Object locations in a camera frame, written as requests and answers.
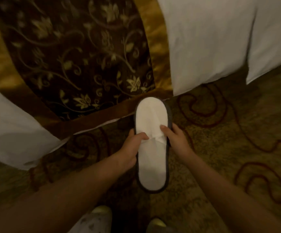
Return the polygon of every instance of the person's left hand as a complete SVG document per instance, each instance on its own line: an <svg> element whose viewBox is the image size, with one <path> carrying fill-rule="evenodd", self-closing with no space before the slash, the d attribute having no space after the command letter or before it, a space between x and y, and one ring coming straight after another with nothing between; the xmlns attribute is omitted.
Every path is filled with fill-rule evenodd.
<svg viewBox="0 0 281 233"><path fill-rule="evenodd" d="M123 172L132 168L136 163L136 154L142 140L148 140L146 133L134 134L134 129L131 129L129 135L122 145L122 148L117 152L120 162L122 162Z"/></svg>

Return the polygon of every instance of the gold fabric border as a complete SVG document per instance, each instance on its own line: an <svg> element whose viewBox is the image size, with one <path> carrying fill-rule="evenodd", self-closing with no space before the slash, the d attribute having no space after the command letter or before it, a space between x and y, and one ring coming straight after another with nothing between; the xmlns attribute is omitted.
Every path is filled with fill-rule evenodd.
<svg viewBox="0 0 281 233"><path fill-rule="evenodd" d="M143 21L149 46L156 89L173 96L168 34L164 16L157 0L134 0Z"/></svg>
<svg viewBox="0 0 281 233"><path fill-rule="evenodd" d="M161 99L172 97L168 39L162 12L157 0L134 1L143 20L150 49L156 86L154 90L85 117L63 122L25 84L14 67L0 33L0 93L33 116L59 139L65 139L71 134L126 116L134 112L137 103L145 97L156 96Z"/></svg>

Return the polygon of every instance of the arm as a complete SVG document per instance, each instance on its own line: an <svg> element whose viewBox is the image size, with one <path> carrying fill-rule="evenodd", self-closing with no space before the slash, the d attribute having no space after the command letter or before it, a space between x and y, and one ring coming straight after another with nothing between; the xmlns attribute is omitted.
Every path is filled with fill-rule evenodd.
<svg viewBox="0 0 281 233"><path fill-rule="evenodd" d="M0 232L67 232L96 205L99 197L136 163L145 133L131 130L122 148L112 156L75 172L0 212Z"/></svg>
<svg viewBox="0 0 281 233"><path fill-rule="evenodd" d="M177 125L173 124L173 131L165 126L161 130L232 232L281 233L281 221L198 157Z"/></svg>

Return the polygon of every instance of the patterned carpet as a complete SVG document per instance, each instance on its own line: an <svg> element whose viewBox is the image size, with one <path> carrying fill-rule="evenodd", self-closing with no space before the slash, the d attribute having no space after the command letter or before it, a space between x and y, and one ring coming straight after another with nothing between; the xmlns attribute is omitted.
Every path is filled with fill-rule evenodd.
<svg viewBox="0 0 281 233"><path fill-rule="evenodd" d="M167 103L196 153L281 218L281 66L248 86L246 75L243 68ZM116 152L132 126L127 117L74 136L29 172L0 164L0 208ZM183 232L228 232L172 151L169 170L160 194L143 192L131 170L101 198L113 210L113 232L142 232L153 216Z"/></svg>

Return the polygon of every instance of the slipper insole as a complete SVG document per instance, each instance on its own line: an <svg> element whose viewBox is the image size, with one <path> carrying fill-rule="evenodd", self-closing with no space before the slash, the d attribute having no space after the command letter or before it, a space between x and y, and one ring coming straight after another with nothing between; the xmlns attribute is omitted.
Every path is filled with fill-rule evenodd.
<svg viewBox="0 0 281 233"><path fill-rule="evenodd" d="M136 108L136 134L145 132L137 157L137 179L151 193L162 191L168 183L168 143L160 125L170 126L171 116L163 101L155 97L143 99Z"/></svg>

